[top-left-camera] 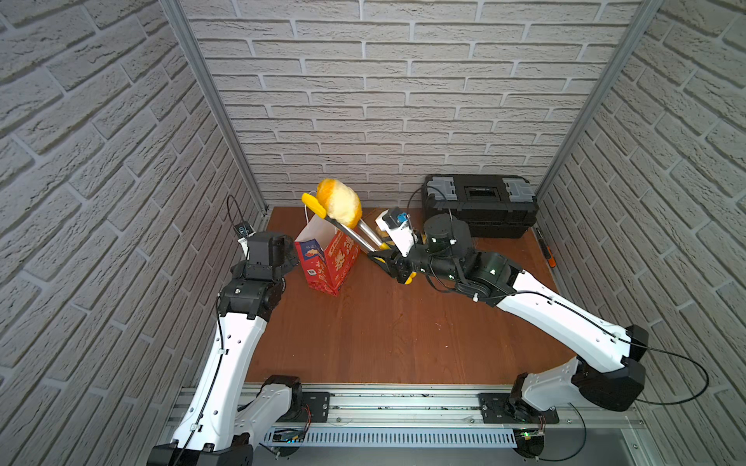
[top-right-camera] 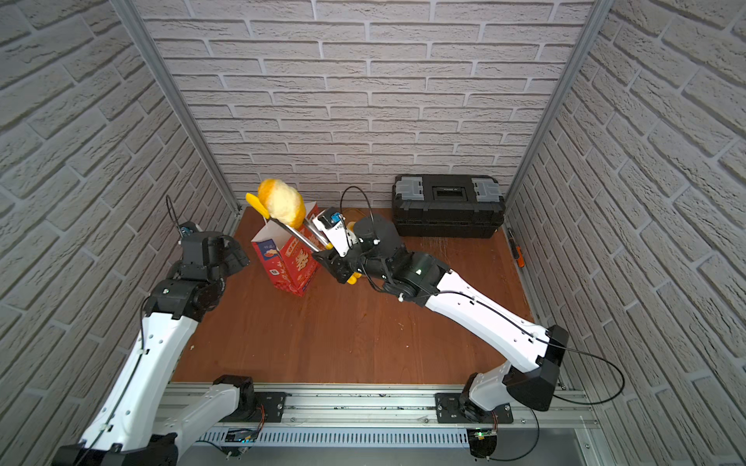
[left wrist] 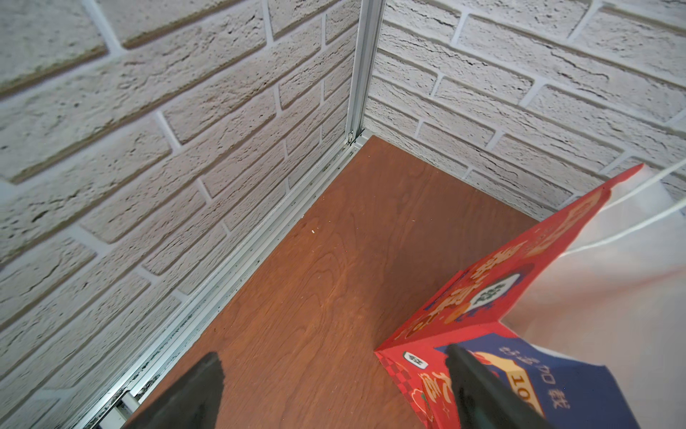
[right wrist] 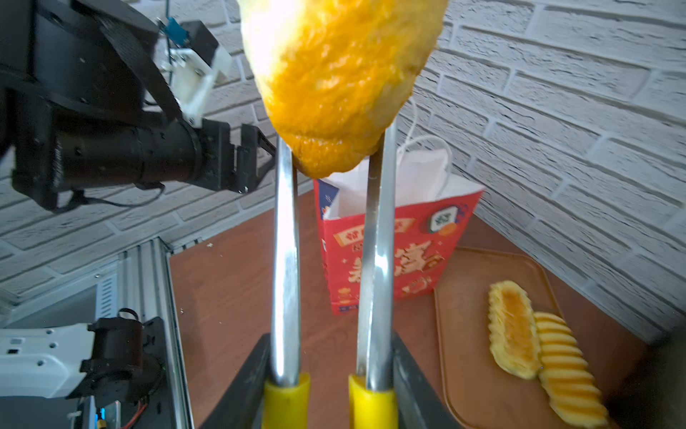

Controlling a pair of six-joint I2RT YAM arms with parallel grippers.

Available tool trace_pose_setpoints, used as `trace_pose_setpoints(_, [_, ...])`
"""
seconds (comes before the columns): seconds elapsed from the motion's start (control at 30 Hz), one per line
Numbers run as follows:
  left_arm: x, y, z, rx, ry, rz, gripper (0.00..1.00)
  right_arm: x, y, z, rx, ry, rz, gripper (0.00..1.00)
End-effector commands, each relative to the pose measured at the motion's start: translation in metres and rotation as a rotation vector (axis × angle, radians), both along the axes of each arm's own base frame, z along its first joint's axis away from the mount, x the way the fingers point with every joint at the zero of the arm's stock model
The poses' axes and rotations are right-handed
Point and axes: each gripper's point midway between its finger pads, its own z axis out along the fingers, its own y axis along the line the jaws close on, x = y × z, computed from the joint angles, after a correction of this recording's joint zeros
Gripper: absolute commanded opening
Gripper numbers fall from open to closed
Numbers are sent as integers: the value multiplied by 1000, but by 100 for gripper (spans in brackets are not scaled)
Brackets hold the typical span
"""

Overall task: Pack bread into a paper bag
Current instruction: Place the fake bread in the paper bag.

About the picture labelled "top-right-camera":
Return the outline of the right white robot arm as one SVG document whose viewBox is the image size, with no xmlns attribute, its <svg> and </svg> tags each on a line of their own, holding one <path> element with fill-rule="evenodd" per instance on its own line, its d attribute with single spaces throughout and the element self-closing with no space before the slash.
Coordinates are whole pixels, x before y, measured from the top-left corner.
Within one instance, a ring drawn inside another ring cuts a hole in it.
<svg viewBox="0 0 746 466">
<path fill-rule="evenodd" d="M 329 208 L 304 224 L 322 243 L 314 258 L 338 283 L 367 279 L 376 291 L 456 322 L 503 355 L 499 367 L 465 383 L 458 408 L 467 419 L 479 421 L 510 402 L 549 410 L 568 341 L 565 329 L 509 312 L 443 261 L 408 250 L 394 224 L 379 215 L 348 226 Z"/>
</svg>

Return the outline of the yellow metal tongs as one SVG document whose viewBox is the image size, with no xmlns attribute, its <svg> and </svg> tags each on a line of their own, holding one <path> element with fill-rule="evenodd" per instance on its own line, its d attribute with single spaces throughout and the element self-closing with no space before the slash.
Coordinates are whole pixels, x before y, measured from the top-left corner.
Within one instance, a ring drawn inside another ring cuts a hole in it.
<svg viewBox="0 0 746 466">
<path fill-rule="evenodd" d="M 314 258 L 314 253 L 318 252 L 319 250 L 324 250 L 326 248 L 326 243 L 328 240 L 326 240 L 326 237 L 320 233 L 316 227 L 314 227 L 313 219 L 316 217 L 320 212 L 318 209 L 318 206 L 314 203 L 305 203 L 306 208 L 306 217 L 303 221 L 303 225 L 299 229 L 294 229 L 292 227 L 289 227 L 287 225 L 284 225 L 281 223 L 281 221 L 278 221 L 277 219 L 272 219 L 270 215 L 267 213 L 267 210 L 262 206 L 262 203 L 260 203 L 260 200 L 258 200 L 258 194 L 253 193 L 247 193 L 246 194 L 246 201 L 248 204 L 257 211 L 266 221 L 269 219 L 270 221 L 274 221 L 274 223 L 277 223 L 277 225 L 280 225 L 285 231 L 293 234 L 298 240 L 305 243 L 313 252 L 312 256 Z"/>
</svg>

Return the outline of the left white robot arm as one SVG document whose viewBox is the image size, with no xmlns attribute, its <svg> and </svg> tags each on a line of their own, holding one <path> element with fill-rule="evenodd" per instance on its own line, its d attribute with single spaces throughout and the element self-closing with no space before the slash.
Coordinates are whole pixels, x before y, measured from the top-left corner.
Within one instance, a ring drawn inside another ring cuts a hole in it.
<svg viewBox="0 0 746 466">
<path fill-rule="evenodd" d="M 225 375 L 174 417 L 155 420 L 190 337 L 217 308 L 227 278 L 249 263 L 229 235 L 190 221 L 179 232 L 182 257 L 143 302 L 124 369 L 81 439 L 59 448 L 54 464 L 175 465 L 216 423 L 246 421 L 258 412 L 252 379 Z"/>
</svg>

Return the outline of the large oval golden bun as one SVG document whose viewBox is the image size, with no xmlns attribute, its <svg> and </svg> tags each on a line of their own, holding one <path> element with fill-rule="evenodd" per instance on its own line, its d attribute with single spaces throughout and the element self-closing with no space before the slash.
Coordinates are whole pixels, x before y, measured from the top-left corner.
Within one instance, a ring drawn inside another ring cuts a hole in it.
<svg viewBox="0 0 746 466">
<path fill-rule="evenodd" d="M 293 186 L 277 179 L 263 181 L 258 187 L 258 200 L 272 219 L 299 229 L 306 217 L 302 195 Z"/>
</svg>

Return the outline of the red white paper bag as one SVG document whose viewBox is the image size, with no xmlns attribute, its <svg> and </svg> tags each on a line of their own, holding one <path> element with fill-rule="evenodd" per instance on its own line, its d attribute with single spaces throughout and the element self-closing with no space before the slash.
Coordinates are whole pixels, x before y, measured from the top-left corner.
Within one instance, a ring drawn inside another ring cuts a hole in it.
<svg viewBox="0 0 746 466">
<path fill-rule="evenodd" d="M 321 268 L 305 243 L 268 219 L 254 236 L 252 245 L 276 289 L 305 295 L 310 281 Z"/>
</svg>

